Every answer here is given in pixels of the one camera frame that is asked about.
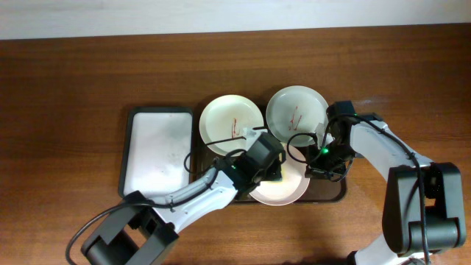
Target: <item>white background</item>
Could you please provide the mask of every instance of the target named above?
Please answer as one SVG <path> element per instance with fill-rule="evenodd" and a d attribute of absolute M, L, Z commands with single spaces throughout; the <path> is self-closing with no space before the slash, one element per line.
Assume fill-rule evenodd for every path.
<path fill-rule="evenodd" d="M 471 21 L 471 0 L 0 0 L 0 39 Z"/>

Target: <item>plate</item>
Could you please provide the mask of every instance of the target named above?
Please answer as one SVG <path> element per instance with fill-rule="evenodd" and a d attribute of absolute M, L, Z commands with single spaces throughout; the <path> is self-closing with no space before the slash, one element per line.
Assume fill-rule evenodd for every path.
<path fill-rule="evenodd" d="M 294 148 L 289 149 L 291 154 L 300 160 L 304 155 Z M 309 186 L 309 179 L 304 177 L 305 164 L 296 162 L 289 155 L 281 165 L 281 181 L 262 181 L 260 185 L 250 193 L 252 198 L 266 205 L 282 206 L 299 199 Z"/>
<path fill-rule="evenodd" d="M 297 133 L 316 133 L 324 136 L 327 126 L 327 102 L 314 89 L 293 85 L 278 91 L 266 108 L 266 123 L 273 136 L 287 143 Z M 314 140 L 305 135 L 291 141 L 292 146 L 308 146 Z"/>
<path fill-rule="evenodd" d="M 262 112 L 248 98 L 220 96 L 206 106 L 199 119 L 199 134 L 205 144 L 243 136 L 244 128 L 262 127 Z M 234 149 L 247 149 L 246 140 L 234 140 L 208 146 L 218 155 Z"/>

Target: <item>brown wooden surface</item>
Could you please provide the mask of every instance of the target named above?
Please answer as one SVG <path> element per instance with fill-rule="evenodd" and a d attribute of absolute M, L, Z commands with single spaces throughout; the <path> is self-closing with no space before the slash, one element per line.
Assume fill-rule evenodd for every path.
<path fill-rule="evenodd" d="M 0 42 L 0 263 L 64 264 L 76 230 L 119 201 L 127 112 L 266 104 L 306 85 L 353 100 L 435 161 L 461 170 L 471 220 L 471 25 L 309 29 Z M 186 228 L 168 264 L 343 258 L 381 233 L 386 184 L 365 160 L 330 205 L 231 205 Z M 73 257 L 81 264 L 79 240 Z M 433 257 L 471 264 L 471 244 Z"/>

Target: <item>red marking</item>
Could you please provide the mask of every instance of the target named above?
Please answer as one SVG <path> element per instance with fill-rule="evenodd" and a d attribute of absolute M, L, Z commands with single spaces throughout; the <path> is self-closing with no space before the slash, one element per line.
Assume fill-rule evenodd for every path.
<path fill-rule="evenodd" d="M 236 131 L 236 127 L 237 127 L 237 119 L 234 118 L 234 122 L 233 122 L 233 127 L 232 127 L 232 137 L 236 137 L 236 136 L 239 136 L 241 134 L 241 131 L 239 130 L 238 132 Z"/>
<path fill-rule="evenodd" d="M 297 120 L 296 127 L 294 126 L 294 116 L 296 115 L 296 110 L 297 110 L 297 106 L 296 106 L 296 108 L 294 109 L 293 118 L 291 118 L 291 121 L 289 121 L 289 122 L 291 123 L 291 125 L 288 126 L 288 130 L 291 130 L 291 128 L 293 128 L 293 130 L 297 130 L 298 125 L 300 125 L 300 121 L 301 121 L 302 115 L 300 115 L 300 118 Z"/>

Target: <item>robotic arm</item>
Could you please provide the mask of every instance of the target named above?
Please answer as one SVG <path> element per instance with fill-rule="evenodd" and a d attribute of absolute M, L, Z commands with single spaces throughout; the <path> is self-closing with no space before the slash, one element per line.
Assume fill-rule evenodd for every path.
<path fill-rule="evenodd" d="M 321 149 L 310 148 L 309 153 L 316 157 L 308 159 L 306 171 L 306 177 L 330 179 L 335 174 L 346 174 L 346 162 L 361 154 L 388 183 L 383 235 L 368 247 L 352 252 L 348 264 L 394 265 L 409 258 L 423 258 L 415 162 L 423 173 L 425 195 L 436 200 L 433 207 L 426 209 L 429 250 L 436 253 L 460 247 L 466 238 L 466 227 L 459 170 L 451 163 L 434 163 L 415 154 L 402 141 L 401 146 L 386 137 L 395 136 L 378 116 L 356 116 L 351 102 L 336 102 L 327 109 L 327 129 L 335 140 L 325 146 L 324 139 Z M 230 156 L 237 152 L 243 154 L 233 160 Z M 280 142 L 262 133 L 248 151 L 235 150 L 217 160 L 203 177 L 179 191 L 150 199 L 135 191 L 121 203 L 126 207 L 113 211 L 85 240 L 82 254 L 91 264 L 160 264 L 181 230 L 229 205 L 234 198 L 247 195 L 260 181 L 279 179 L 284 160 Z M 145 206 L 137 202 L 148 203 Z M 147 238 L 141 248 L 124 232 L 126 225 L 139 229 Z"/>

